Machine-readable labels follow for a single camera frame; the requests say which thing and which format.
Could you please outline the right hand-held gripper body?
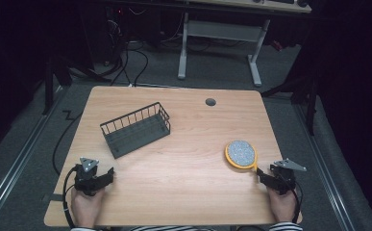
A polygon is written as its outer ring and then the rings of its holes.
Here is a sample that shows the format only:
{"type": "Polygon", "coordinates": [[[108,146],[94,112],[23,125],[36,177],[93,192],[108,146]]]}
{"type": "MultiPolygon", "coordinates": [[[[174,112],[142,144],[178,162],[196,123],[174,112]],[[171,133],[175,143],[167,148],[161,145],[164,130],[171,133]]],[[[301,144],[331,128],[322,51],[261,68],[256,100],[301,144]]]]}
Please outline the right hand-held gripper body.
{"type": "Polygon", "coordinates": [[[288,158],[275,161],[274,164],[270,166],[272,175],[263,175],[263,184],[277,191],[279,194],[286,194],[288,191],[296,188],[295,170],[306,171],[307,168],[288,158]]]}

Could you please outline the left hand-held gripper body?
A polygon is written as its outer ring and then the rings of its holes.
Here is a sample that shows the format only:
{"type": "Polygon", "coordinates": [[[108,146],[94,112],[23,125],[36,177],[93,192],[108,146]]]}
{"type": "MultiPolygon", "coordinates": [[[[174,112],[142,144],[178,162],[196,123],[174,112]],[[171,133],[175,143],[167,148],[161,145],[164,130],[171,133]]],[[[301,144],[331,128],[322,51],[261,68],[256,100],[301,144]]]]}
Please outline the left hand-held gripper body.
{"type": "Polygon", "coordinates": [[[96,192],[105,188],[110,183],[110,174],[97,176],[99,161],[81,157],[77,165],[75,176],[75,189],[88,196],[95,196],[96,192]]]}

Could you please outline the yellow round scrubber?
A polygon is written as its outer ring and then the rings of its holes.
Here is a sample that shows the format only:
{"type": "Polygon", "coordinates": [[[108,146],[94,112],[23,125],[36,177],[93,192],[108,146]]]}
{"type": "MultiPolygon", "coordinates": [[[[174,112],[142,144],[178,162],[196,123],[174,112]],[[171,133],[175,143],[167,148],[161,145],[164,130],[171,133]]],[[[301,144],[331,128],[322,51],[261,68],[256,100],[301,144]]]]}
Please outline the yellow round scrubber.
{"type": "Polygon", "coordinates": [[[248,141],[231,141],[225,148],[225,158],[238,169],[258,168],[258,154],[248,141]]]}

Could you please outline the black wire basket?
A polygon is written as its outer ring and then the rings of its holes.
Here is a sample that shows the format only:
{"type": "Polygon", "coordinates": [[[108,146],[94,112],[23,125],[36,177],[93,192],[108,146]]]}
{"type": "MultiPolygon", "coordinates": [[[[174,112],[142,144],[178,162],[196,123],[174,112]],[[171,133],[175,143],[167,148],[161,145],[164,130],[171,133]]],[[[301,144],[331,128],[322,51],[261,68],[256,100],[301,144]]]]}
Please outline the black wire basket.
{"type": "Polygon", "coordinates": [[[101,123],[100,128],[115,159],[171,133],[170,116],[160,102],[101,123]]]}

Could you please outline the person's left hand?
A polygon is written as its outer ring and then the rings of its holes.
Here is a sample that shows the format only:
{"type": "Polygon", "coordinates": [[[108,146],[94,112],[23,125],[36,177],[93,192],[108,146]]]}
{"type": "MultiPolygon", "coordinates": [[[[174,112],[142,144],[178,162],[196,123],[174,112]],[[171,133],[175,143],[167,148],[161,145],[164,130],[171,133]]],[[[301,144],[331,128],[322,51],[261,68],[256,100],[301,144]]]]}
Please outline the person's left hand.
{"type": "Polygon", "coordinates": [[[71,191],[71,210],[75,227],[95,228],[104,195],[104,189],[99,190],[95,196],[85,195],[75,189],[71,191]]]}

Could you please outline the person's right hand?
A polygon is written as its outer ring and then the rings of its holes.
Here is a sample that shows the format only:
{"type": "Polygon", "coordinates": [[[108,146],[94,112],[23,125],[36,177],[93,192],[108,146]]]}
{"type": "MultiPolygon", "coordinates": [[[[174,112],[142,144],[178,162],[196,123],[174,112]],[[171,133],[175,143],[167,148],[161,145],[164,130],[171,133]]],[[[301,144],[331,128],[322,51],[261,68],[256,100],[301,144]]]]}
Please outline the person's right hand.
{"type": "Polygon", "coordinates": [[[296,211],[296,197],[293,192],[279,194],[277,191],[267,189],[270,208],[277,222],[293,221],[296,211]]]}

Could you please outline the black metal stand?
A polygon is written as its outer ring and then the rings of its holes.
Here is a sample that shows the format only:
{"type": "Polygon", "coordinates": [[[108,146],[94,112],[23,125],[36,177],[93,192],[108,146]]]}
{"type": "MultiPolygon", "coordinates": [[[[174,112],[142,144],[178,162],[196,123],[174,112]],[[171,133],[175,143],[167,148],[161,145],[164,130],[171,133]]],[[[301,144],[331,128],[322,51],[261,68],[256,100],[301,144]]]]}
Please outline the black metal stand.
{"type": "Polygon", "coordinates": [[[305,117],[306,128],[313,136],[313,120],[315,115],[315,102],[318,88],[318,73],[309,67],[293,66],[288,72],[285,81],[279,86],[261,93],[262,97],[269,97],[278,92],[291,92],[292,104],[307,104],[305,117]]]}
{"type": "Polygon", "coordinates": [[[69,72],[69,68],[73,67],[78,71],[85,74],[87,77],[94,79],[99,82],[108,82],[108,79],[103,78],[100,74],[84,67],[83,65],[77,64],[68,60],[67,58],[59,55],[51,55],[46,63],[46,74],[44,77],[45,84],[45,101],[44,111],[45,115],[48,115],[51,108],[54,105],[54,79],[57,79],[61,87],[70,87],[72,84],[72,77],[69,72]]]}

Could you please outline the white-legged desk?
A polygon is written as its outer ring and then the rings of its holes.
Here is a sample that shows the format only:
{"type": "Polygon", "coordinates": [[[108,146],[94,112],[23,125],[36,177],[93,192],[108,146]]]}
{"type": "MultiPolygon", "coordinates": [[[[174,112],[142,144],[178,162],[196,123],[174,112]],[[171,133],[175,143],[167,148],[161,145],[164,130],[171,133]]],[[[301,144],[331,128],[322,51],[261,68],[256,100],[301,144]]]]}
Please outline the white-legged desk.
{"type": "MultiPolygon", "coordinates": [[[[259,10],[261,13],[311,13],[307,0],[180,0],[186,7],[224,7],[227,10],[259,10]]],[[[189,19],[188,13],[183,14],[182,50],[179,60],[178,78],[186,77],[187,39],[189,37],[208,39],[227,39],[253,42],[256,47],[247,56],[253,83],[261,86],[257,58],[265,39],[270,18],[266,17],[259,25],[242,25],[241,23],[214,22],[211,19],[189,19]]]]}

